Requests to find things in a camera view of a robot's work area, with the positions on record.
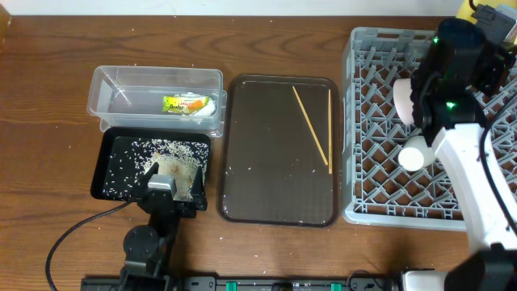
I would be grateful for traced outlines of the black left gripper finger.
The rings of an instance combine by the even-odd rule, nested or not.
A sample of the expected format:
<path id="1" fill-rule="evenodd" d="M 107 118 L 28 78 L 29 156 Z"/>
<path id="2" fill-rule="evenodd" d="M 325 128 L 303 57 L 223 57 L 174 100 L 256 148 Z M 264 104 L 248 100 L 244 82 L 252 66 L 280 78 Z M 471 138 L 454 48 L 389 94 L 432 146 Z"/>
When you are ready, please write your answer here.
<path id="1" fill-rule="evenodd" d="M 148 195 L 149 181 L 158 173 L 159 164 L 155 162 L 149 170 L 139 179 L 139 197 L 143 198 Z"/>
<path id="2" fill-rule="evenodd" d="M 204 173 L 201 167 L 197 167 L 191 186 L 191 197 L 197 210 L 205 211 L 207 209 L 208 202 L 204 190 Z"/>

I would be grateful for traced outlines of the white rice pile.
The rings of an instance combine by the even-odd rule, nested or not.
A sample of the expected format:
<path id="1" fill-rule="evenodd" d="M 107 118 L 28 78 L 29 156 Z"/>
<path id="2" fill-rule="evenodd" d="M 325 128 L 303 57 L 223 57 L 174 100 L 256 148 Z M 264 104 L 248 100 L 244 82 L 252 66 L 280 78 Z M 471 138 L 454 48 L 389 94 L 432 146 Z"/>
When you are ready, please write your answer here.
<path id="1" fill-rule="evenodd" d="M 129 200 L 139 179 L 157 162 L 158 174 L 176 182 L 175 200 L 191 200 L 191 186 L 197 167 L 208 166 L 209 144 L 143 137 L 117 137 L 108 155 L 106 175 L 101 179 L 101 197 Z"/>

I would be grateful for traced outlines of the yellow plate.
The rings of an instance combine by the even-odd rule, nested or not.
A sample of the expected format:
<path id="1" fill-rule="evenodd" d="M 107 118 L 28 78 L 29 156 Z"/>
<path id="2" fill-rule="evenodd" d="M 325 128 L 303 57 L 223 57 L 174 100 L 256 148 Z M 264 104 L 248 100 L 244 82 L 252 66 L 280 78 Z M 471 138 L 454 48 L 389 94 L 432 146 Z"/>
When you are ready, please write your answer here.
<path id="1" fill-rule="evenodd" d="M 516 19 L 516 0 L 472 0 L 472 3 L 473 5 L 482 4 L 485 6 L 491 6 L 497 12 L 501 12 L 505 16 Z M 476 20 L 472 17 L 472 13 L 473 9 L 470 6 L 470 1 L 464 0 L 456 14 L 456 17 L 475 23 Z"/>

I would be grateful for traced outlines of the green snack wrapper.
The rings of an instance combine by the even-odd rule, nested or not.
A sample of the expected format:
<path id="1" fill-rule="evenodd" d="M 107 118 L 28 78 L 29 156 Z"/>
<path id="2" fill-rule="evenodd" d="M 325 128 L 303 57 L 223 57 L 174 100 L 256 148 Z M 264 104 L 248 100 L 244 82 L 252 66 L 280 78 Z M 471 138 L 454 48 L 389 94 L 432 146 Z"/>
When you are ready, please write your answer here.
<path id="1" fill-rule="evenodd" d="M 186 103 L 186 101 L 182 101 L 180 99 L 179 95 L 164 96 L 162 98 L 162 112 L 183 115 L 181 113 L 181 109 L 182 105 L 185 105 Z"/>

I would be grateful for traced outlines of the light blue bowl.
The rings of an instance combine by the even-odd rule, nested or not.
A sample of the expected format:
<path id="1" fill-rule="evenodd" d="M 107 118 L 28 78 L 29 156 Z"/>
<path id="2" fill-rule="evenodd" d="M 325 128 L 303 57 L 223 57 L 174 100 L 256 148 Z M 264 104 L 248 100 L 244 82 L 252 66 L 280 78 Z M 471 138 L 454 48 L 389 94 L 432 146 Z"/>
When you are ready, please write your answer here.
<path id="1" fill-rule="evenodd" d="M 410 98 L 412 93 L 410 81 L 410 78 L 402 78 L 393 84 L 393 102 L 401 122 L 406 125 L 414 123 L 414 103 Z"/>

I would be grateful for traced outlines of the white bowl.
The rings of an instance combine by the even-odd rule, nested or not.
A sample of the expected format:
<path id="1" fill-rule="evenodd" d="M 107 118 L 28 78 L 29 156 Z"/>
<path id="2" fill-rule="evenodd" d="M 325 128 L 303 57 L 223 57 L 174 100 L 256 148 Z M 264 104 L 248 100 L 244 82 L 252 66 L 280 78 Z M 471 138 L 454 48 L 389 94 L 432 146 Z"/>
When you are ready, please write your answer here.
<path id="1" fill-rule="evenodd" d="M 419 171 L 435 161 L 435 153 L 423 136 L 415 136 L 403 145 L 397 161 L 406 171 Z"/>

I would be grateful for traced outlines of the wooden chopstick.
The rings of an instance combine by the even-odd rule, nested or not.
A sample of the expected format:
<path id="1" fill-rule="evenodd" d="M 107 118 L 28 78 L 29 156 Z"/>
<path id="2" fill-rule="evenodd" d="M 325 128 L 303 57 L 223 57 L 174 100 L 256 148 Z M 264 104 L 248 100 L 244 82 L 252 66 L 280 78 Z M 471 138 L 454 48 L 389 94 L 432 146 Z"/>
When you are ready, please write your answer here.
<path id="1" fill-rule="evenodd" d="M 300 107 L 300 110 L 301 110 L 301 112 L 302 112 L 302 115 L 303 115 L 303 116 L 304 116 L 304 118 L 305 118 L 305 122 L 306 122 L 306 124 L 307 124 L 307 125 L 308 125 L 308 127 L 309 127 L 309 131 L 311 132 L 311 135 L 312 135 L 313 140 L 314 140 L 314 142 L 315 142 L 315 145 L 316 145 L 316 147 L 317 147 L 317 149 L 318 149 L 318 152 L 319 152 L 319 154 L 321 155 L 321 157 L 322 157 L 322 160 L 323 160 L 324 164 L 325 164 L 326 166 L 329 166 L 329 165 L 330 165 L 330 163 L 329 163 L 329 161 L 328 161 L 328 158 L 326 157 L 326 155 L 325 155 L 325 153 L 324 153 L 324 151 L 323 151 L 323 149 L 322 149 L 322 146 L 321 146 L 320 141 L 319 141 L 319 139 L 318 139 L 318 137 L 317 137 L 317 134 L 316 134 L 316 132 L 315 132 L 315 130 L 314 130 L 314 128 L 313 128 L 313 125 L 312 125 L 312 122 L 311 122 L 311 120 L 310 120 L 310 118 L 309 118 L 309 115 L 307 114 L 307 111 L 305 110 L 305 106 L 304 106 L 304 104 L 303 104 L 303 102 L 302 102 L 302 100 L 301 100 L 301 97 L 299 96 L 298 91 L 297 91 L 297 89 L 295 88 L 295 86 L 292 86 L 292 90 L 293 90 L 294 95 L 295 95 L 295 97 L 296 97 L 296 100 L 297 100 L 297 102 L 298 102 L 298 104 L 299 104 L 299 107 Z"/>
<path id="2" fill-rule="evenodd" d="M 333 146 L 332 146 L 332 98 L 331 89 L 328 90 L 328 104 L 327 104 L 327 120 L 328 120 L 328 172 L 333 174 Z"/>

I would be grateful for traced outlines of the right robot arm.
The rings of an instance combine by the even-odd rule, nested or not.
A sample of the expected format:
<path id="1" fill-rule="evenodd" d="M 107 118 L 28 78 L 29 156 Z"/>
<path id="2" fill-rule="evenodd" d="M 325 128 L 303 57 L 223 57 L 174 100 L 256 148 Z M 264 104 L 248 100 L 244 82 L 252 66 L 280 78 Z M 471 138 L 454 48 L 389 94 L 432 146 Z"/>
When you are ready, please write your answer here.
<path id="1" fill-rule="evenodd" d="M 516 202 L 498 161 L 515 101 L 512 18 L 450 18 L 434 31 L 357 27 L 332 95 L 322 175 L 296 100 L 322 108 L 321 78 L 243 74 L 229 89 L 217 208 L 235 222 L 463 230 L 449 272 L 378 280 L 383 290 L 513 290 Z"/>

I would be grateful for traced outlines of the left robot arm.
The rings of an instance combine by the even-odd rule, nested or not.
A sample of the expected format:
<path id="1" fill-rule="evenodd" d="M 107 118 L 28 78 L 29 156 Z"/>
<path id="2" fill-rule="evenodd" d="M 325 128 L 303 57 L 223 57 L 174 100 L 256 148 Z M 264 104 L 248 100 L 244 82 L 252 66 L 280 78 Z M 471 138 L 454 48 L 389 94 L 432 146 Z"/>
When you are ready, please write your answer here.
<path id="1" fill-rule="evenodd" d="M 154 163 L 130 192 L 132 202 L 149 214 L 149 222 L 124 237 L 125 261 L 119 290 L 182 290 L 183 280 L 169 271 L 169 261 L 183 218 L 194 218 L 207 206 L 203 170 L 198 167 L 191 186 L 192 199 L 175 200 L 172 176 L 160 175 Z"/>

